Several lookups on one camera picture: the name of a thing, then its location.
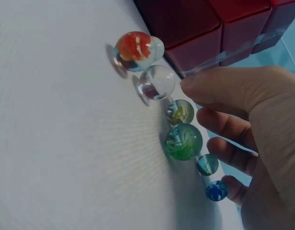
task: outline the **row of marbles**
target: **row of marbles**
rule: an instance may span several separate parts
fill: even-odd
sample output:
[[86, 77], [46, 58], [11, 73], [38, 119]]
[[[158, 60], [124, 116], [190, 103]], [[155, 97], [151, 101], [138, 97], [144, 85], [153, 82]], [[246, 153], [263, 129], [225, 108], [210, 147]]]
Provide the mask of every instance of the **row of marbles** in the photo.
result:
[[[146, 100], [160, 101], [168, 98], [175, 87], [174, 73], [162, 65], [152, 65], [164, 55], [163, 42], [143, 32], [128, 32], [123, 35], [114, 48], [115, 63], [124, 70], [143, 71], [138, 90]], [[196, 158], [203, 146], [200, 131], [190, 123], [194, 118], [194, 109], [186, 100], [172, 102], [166, 112], [172, 126], [165, 138], [165, 151], [180, 161]], [[218, 159], [211, 154], [201, 156], [197, 161], [197, 170], [203, 176], [214, 174]], [[206, 195], [213, 201], [223, 200], [227, 196], [227, 185], [221, 181], [211, 182]]]

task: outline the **blue marble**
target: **blue marble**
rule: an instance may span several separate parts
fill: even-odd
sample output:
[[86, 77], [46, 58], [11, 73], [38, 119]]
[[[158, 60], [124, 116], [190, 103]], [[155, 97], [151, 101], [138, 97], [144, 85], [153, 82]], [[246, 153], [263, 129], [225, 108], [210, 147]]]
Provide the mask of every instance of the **blue marble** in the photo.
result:
[[228, 187], [222, 181], [213, 181], [206, 188], [206, 195], [212, 201], [221, 201], [228, 194]]

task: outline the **large green marble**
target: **large green marble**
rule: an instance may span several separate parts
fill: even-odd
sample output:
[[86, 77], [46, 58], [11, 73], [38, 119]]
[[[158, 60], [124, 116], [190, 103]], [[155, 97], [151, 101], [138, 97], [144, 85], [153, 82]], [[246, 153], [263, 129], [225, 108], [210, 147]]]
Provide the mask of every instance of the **large green marble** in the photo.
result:
[[186, 100], [176, 100], [167, 109], [167, 119], [172, 125], [191, 123], [194, 118], [194, 109]]
[[199, 158], [196, 168], [203, 176], [210, 176], [218, 170], [219, 161], [215, 155], [206, 154]]
[[178, 124], [165, 139], [166, 153], [180, 161], [195, 158], [201, 151], [203, 138], [200, 131], [190, 124]]

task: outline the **glass marble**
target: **glass marble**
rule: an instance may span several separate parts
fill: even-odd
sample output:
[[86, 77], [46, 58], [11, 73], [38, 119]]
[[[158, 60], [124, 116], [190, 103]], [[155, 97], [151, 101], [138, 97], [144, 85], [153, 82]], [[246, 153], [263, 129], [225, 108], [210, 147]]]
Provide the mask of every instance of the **glass marble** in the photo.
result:
[[195, 158], [202, 146], [203, 138], [200, 131], [187, 123], [172, 127], [165, 139], [166, 153], [180, 161]]
[[169, 97], [174, 87], [173, 71], [162, 65], [148, 67], [139, 78], [139, 92], [152, 100], [159, 101]]
[[191, 123], [194, 118], [194, 109], [186, 100], [176, 100], [167, 109], [167, 119], [172, 125]]
[[221, 201], [228, 194], [228, 187], [222, 181], [213, 181], [206, 188], [206, 195], [212, 201]]
[[114, 51], [120, 66], [128, 71], [139, 72], [161, 59], [165, 46], [157, 37], [134, 31], [123, 35]]
[[215, 155], [206, 154], [199, 158], [196, 168], [203, 176], [211, 176], [219, 168], [219, 161]]

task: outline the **red block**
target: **red block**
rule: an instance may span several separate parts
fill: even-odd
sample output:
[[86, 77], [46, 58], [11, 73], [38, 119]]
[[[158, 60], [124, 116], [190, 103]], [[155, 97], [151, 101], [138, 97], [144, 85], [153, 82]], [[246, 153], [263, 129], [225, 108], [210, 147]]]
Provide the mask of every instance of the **red block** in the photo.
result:
[[273, 10], [253, 54], [276, 45], [295, 18], [295, 0], [270, 0], [270, 3]]
[[256, 38], [271, 12], [268, 0], [206, 0], [222, 21], [221, 52], [227, 59], [220, 66], [228, 66], [247, 58]]
[[204, 0], [134, 2], [151, 35], [164, 42], [165, 57], [180, 76], [194, 74], [202, 63], [218, 66], [221, 24]]

